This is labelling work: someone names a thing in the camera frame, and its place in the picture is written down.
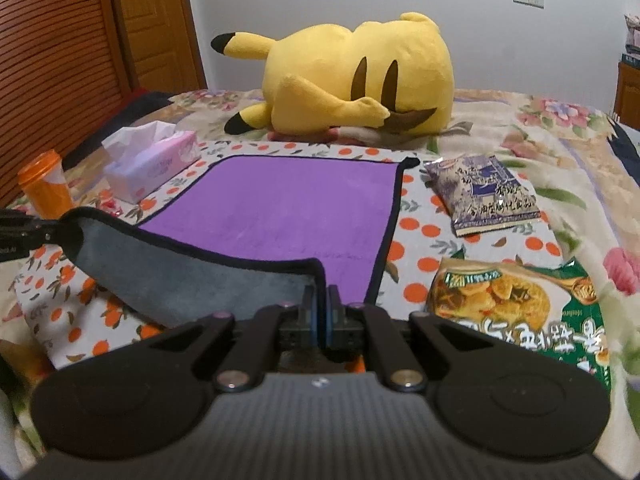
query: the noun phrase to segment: tissue box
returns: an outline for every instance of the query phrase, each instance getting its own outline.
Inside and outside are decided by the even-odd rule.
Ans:
[[[104,176],[114,196],[133,204],[200,158],[195,132],[162,121],[121,128],[102,145],[113,160]]]

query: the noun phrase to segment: wooden slat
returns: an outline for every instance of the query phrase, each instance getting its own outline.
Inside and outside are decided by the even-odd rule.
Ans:
[[[39,153],[65,155],[130,89],[111,0],[0,0],[0,206]]]

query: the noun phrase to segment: orange cup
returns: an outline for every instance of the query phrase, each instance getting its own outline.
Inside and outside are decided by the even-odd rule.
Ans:
[[[18,171],[18,184],[44,219],[56,220],[74,206],[55,150],[41,153]]]

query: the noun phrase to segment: stuffed animal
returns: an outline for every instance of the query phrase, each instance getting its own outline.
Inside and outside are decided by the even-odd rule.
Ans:
[[[225,125],[237,135],[271,125],[308,135],[332,126],[437,134],[453,106],[453,68],[440,29],[417,12],[394,22],[304,28],[283,40],[248,32],[221,34],[212,48],[239,59],[265,59],[265,101]]]

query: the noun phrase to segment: metal screw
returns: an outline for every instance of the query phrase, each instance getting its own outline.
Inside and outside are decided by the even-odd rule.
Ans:
[[[417,386],[422,379],[422,374],[418,370],[396,370],[391,374],[392,382],[405,388]]]
[[[249,382],[249,375],[240,370],[227,370],[218,374],[216,380],[226,388],[239,388]]]
[[[317,379],[313,379],[311,381],[311,384],[316,388],[326,388],[329,384],[331,384],[331,381],[326,377],[318,377]]]

